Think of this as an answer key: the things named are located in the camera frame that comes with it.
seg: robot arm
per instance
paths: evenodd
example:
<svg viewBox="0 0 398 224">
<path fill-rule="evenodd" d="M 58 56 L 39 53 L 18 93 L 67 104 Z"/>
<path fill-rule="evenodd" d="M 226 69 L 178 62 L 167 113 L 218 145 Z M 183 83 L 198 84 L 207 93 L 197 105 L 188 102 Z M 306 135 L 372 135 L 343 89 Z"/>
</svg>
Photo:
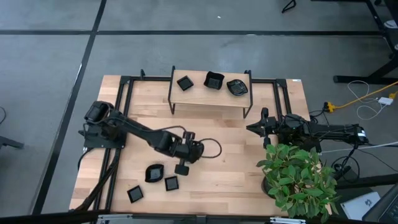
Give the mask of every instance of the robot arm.
<svg viewBox="0 0 398 224">
<path fill-rule="evenodd" d="M 189 168 L 184 166 L 184 162 L 193 164 L 203 154 L 203 144 L 193 140 L 195 133 L 184 131 L 181 138 L 165 129 L 152 130 L 114 110 L 113 105 L 107 102 L 94 102 L 85 115 L 85 120 L 88 126 L 99 126 L 98 135 L 104 139 L 112 141 L 120 132 L 131 133 L 147 141 L 157 152 L 179 158 L 180 164 L 176 165 L 176 174 L 188 175 Z"/>
<path fill-rule="evenodd" d="M 271 143 L 269 134 L 276 134 L 280 143 L 293 144 L 309 151 L 316 148 L 321 152 L 320 141 L 343 141 L 356 146 L 368 143 L 365 131 L 358 124 L 322 125 L 306 121 L 296 114 L 287 114 L 282 121 L 268 117 L 268 109 L 261 110 L 259 122 L 246 126 L 246 129 L 264 137 L 264 148 Z"/>
</svg>

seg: green plant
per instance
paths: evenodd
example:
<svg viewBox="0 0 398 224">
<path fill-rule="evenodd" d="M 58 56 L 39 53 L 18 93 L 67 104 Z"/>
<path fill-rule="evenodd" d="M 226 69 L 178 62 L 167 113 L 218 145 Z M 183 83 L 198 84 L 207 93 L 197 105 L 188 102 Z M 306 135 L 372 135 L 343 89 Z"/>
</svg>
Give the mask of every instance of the green plant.
<svg viewBox="0 0 398 224">
<path fill-rule="evenodd" d="M 289 217 L 303 215 L 309 218 L 322 214 L 321 222 L 329 218 L 326 206 L 338 213 L 335 202 L 336 180 L 330 175 L 331 167 L 320 165 L 318 153 L 307 152 L 297 146 L 267 145 L 266 160 L 259 161 L 269 185 L 269 195 L 275 196 L 275 205 L 287 211 Z"/>
</svg>

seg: wooden table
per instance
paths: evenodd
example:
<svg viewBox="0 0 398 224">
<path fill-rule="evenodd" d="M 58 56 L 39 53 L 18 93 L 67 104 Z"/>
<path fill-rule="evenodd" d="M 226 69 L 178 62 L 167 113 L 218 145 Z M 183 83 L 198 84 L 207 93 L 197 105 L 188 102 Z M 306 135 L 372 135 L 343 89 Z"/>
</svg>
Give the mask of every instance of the wooden table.
<svg viewBox="0 0 398 224">
<path fill-rule="evenodd" d="M 251 74 L 250 73 L 227 73 L 223 74 L 224 80 L 221 89 L 208 88 L 203 83 L 208 72 L 174 70 L 169 91 L 169 103 L 172 114 L 175 111 L 175 104 L 183 105 L 207 105 L 207 106 L 229 106 L 233 108 L 243 108 L 243 118 L 245 118 L 252 106 Z M 188 76 L 193 82 L 193 86 L 183 91 L 177 84 L 177 80 Z M 248 88 L 248 93 L 242 96 L 234 96 L 229 92 L 226 83 L 232 80 L 242 80 Z"/>
<path fill-rule="evenodd" d="M 120 76 L 106 75 L 103 78 L 98 100 L 115 102 Z M 300 80 L 287 80 L 290 104 L 293 113 L 309 119 L 307 102 Z M 165 176 L 174 176 L 177 158 L 155 152 L 147 143 L 132 134 L 127 135 L 126 147 L 122 150 L 114 190 L 112 212 L 134 213 L 179 213 L 207 215 L 282 216 L 274 199 L 261 190 L 264 177 L 259 160 L 265 158 L 262 138 L 246 131 L 246 125 L 260 120 L 262 107 L 268 107 L 269 116 L 276 115 L 275 99 L 271 84 L 253 83 L 253 107 L 246 119 L 241 110 L 225 106 L 179 105 L 175 114 L 170 113 L 167 101 L 169 82 L 135 81 L 129 109 L 129 117 L 153 129 L 172 125 L 185 126 L 196 133 L 196 139 L 215 138 L 223 147 L 216 159 L 200 159 L 189 165 L 188 176 L 178 175 L 180 188 L 166 192 L 164 181 L 149 184 L 144 182 L 145 169 L 155 163 L 165 166 Z M 282 90 L 282 112 L 285 106 Z M 276 143 L 277 138 L 270 136 Z M 218 146 L 205 143 L 204 155 L 218 152 Z M 100 175 L 104 149 L 91 151 L 82 160 L 73 191 L 70 208 L 76 208 L 96 185 Z M 131 204 L 127 190 L 140 185 L 144 198 Z M 100 208 L 108 186 L 104 187 Z"/>
</svg>

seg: black stand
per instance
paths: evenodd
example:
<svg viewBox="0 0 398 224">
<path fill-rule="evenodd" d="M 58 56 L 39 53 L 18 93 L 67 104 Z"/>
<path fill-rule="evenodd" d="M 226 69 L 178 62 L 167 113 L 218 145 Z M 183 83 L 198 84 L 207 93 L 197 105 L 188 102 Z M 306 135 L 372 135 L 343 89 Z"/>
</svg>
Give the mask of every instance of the black stand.
<svg viewBox="0 0 398 224">
<path fill-rule="evenodd" d="M 11 146 L 11 147 L 14 147 L 14 148 L 17 148 L 17 149 L 22 149 L 24 147 L 24 144 L 0 136 L 0 149 L 1 149 L 2 146 Z"/>
<path fill-rule="evenodd" d="M 371 0 L 312 0 L 312 1 L 336 1 L 336 2 L 361 2 L 361 3 L 366 3 L 368 6 L 368 9 L 370 10 L 373 19 L 375 23 L 377 24 L 377 27 L 379 28 L 379 31 L 381 33 L 381 36 L 386 40 L 389 48 L 392 51 L 392 54 L 390 55 L 390 61 L 387 62 L 385 65 L 383 65 L 381 68 L 377 69 L 375 72 L 370 74 L 369 76 L 366 77 L 356 77 L 356 76 L 344 76 L 344 75 L 335 75 L 333 77 L 333 81 L 335 83 L 349 83 L 355 80 L 360 80 L 364 81 L 368 84 L 380 84 L 380 85 L 389 85 L 394 82 L 398 82 L 398 78 L 383 78 L 383 76 L 387 75 L 389 72 L 393 71 L 398 67 L 398 54 L 397 50 L 394 48 L 394 44 L 392 43 L 390 36 L 387 32 L 387 29 L 383 26 L 382 21 L 380 20 L 379 15 L 377 14 L 375 8 L 373 7 L 373 4 Z M 375 0 L 374 4 L 379 5 L 381 3 L 381 0 Z M 390 10 L 394 9 L 393 4 L 396 3 L 391 3 L 386 1 L 386 5 Z"/>
<path fill-rule="evenodd" d="M 289 9 L 293 9 L 294 7 L 296 7 L 296 0 L 291 0 L 289 3 L 287 3 L 287 5 L 282 9 L 282 13 L 285 13 L 286 11 L 288 11 Z"/>
</svg>

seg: floor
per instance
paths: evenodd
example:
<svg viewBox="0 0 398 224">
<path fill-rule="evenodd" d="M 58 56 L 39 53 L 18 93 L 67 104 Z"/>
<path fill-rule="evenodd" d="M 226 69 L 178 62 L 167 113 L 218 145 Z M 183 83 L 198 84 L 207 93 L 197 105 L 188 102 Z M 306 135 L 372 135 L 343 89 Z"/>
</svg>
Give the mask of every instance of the floor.
<svg viewBox="0 0 398 224">
<path fill-rule="evenodd" d="M 365 4 L 298 1 L 294 10 L 281 14 L 287 2 L 109 0 L 98 30 L 377 30 Z M 0 0 L 0 34 L 2 30 L 92 30 L 100 3 Z M 385 7 L 377 11 L 383 21 L 391 19 Z M 0 135 L 25 143 L 22 150 L 4 147 L 0 151 L 0 217 L 30 212 L 82 59 L 88 63 L 82 67 L 83 81 L 44 213 L 68 209 L 83 145 L 77 131 L 96 99 L 103 75 L 138 75 L 143 68 L 147 75 L 168 76 L 172 65 L 224 72 L 251 69 L 256 78 L 302 79 L 312 111 L 319 110 L 324 101 L 342 105 L 354 99 L 347 85 L 333 83 L 333 75 L 368 75 L 385 64 L 390 54 L 378 37 L 97 35 L 90 57 L 83 58 L 92 40 L 89 35 L 0 35 L 0 106 L 7 111 Z M 398 70 L 389 76 L 398 76 Z M 380 87 L 372 85 L 371 90 Z M 353 90 L 362 95 L 366 86 L 353 85 Z M 377 96 L 397 90 L 395 86 Z M 398 140 L 398 103 L 369 121 L 357 117 L 358 106 L 329 114 L 329 122 L 359 123 L 373 144 Z M 364 117 L 373 114 L 360 111 Z M 324 151 L 342 148 L 347 145 L 323 142 Z M 398 169 L 394 148 L 369 152 Z M 324 153 L 322 159 L 331 162 L 346 153 Z M 394 173 L 367 154 L 356 152 L 354 157 L 361 164 L 362 177 Z M 374 190 L 382 195 L 388 187 Z"/>
</svg>

